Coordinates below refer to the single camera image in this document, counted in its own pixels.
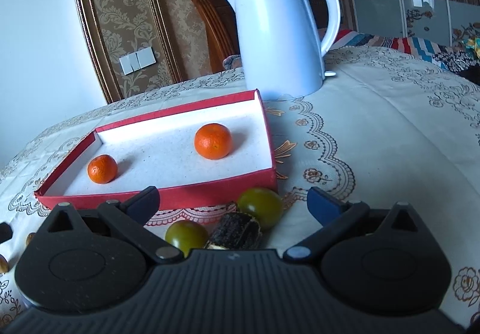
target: orange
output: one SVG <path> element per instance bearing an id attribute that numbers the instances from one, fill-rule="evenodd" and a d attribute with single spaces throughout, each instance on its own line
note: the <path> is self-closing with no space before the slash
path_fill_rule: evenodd
<path id="1" fill-rule="evenodd" d="M 229 129 L 221 124 L 207 124 L 195 134 L 193 141 L 197 152 L 211 160 L 222 159 L 232 148 L 233 141 Z"/>
<path id="2" fill-rule="evenodd" d="M 99 155 L 87 166 L 90 179 L 96 184 L 108 184 L 117 176 L 117 162 L 110 155 Z"/>

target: red box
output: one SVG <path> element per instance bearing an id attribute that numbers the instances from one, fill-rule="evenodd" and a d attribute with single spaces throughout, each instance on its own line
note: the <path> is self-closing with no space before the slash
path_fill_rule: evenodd
<path id="1" fill-rule="evenodd" d="M 207 160 L 194 149 L 195 132 L 207 123 L 227 126 L 234 150 Z M 86 166 L 109 154 L 118 176 L 93 183 Z M 237 200 L 254 186 L 277 191 L 275 158 L 258 91 L 245 91 L 131 117 L 96 128 L 54 169 L 35 197 L 52 209 L 68 201 L 77 209 L 124 201 L 157 186 L 160 210 L 209 207 Z"/>

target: electric kettle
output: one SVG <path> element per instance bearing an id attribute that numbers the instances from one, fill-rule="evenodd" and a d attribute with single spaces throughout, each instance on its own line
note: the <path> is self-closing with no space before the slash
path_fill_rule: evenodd
<path id="1" fill-rule="evenodd" d="M 291 99 L 320 89 L 323 56 L 340 26 L 340 3 L 326 0 L 328 27 L 320 40 L 309 0 L 227 0 L 232 6 L 247 88 L 264 100 Z"/>

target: tablecloth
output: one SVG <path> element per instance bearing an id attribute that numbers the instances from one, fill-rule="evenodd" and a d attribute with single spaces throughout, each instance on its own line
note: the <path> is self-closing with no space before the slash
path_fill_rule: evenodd
<path id="1" fill-rule="evenodd" d="M 373 208 L 410 202 L 452 266 L 442 310 L 467 326 L 480 315 L 480 88 L 384 47 L 346 47 L 325 61 L 337 76 L 319 91 L 265 102 L 287 208 L 265 245 L 281 253 L 321 227 L 306 208 L 312 186 Z M 14 265 L 48 214 L 33 192 L 80 140 L 113 121 L 243 90 L 237 68 L 119 101 L 46 129 L 0 171 L 0 220 L 13 229 L 0 245 L 13 268 L 0 276 L 0 325 L 26 308 Z M 230 209 L 161 211 L 147 227 L 163 236 L 178 219 L 207 224 Z"/>

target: light switch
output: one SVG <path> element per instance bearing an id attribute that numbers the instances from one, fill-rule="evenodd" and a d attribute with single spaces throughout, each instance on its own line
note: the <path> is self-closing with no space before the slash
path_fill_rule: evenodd
<path id="1" fill-rule="evenodd" d="M 139 51 L 137 51 L 137 58 L 138 63 L 140 64 L 140 68 L 144 68 L 146 66 L 156 63 L 152 47 L 140 49 Z"/>
<path id="2" fill-rule="evenodd" d="M 128 55 L 122 56 L 120 58 L 120 65 L 121 65 L 121 69 L 123 70 L 123 73 L 125 75 L 134 71 L 134 69 L 131 67 Z"/>
<path id="3" fill-rule="evenodd" d="M 140 64 L 138 64 L 138 59 L 137 59 L 136 52 L 129 53 L 127 56 L 128 56 L 128 61 L 130 62 L 133 70 L 137 71 L 138 69 L 140 69 Z"/>

